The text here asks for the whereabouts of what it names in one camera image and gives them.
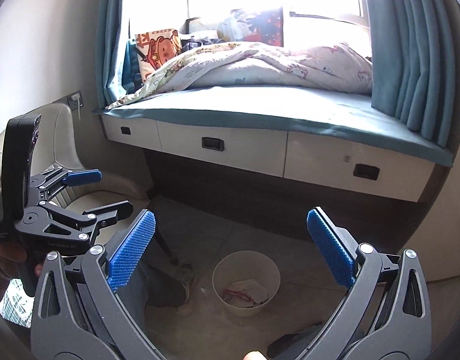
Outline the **person's left hand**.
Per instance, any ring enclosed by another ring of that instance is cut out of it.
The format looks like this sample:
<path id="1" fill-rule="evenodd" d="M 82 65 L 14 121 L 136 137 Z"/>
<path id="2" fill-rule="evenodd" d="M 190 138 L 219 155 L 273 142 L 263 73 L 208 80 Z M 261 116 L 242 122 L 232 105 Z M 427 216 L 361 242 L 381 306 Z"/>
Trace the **person's left hand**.
<path id="1" fill-rule="evenodd" d="M 0 244 L 0 302 L 14 278 L 19 278 L 17 263 L 25 263 L 27 254 L 19 244 L 1 243 Z"/>

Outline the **person's right hand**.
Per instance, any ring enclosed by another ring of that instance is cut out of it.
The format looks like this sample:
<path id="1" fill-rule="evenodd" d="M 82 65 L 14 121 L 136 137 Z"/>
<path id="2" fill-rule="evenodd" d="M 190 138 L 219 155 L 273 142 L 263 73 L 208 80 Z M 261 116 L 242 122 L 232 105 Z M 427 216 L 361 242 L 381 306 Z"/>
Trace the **person's right hand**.
<path id="1" fill-rule="evenodd" d="M 267 360 L 266 357 L 259 351 L 251 351 L 247 353 L 244 357 L 243 360 Z"/>

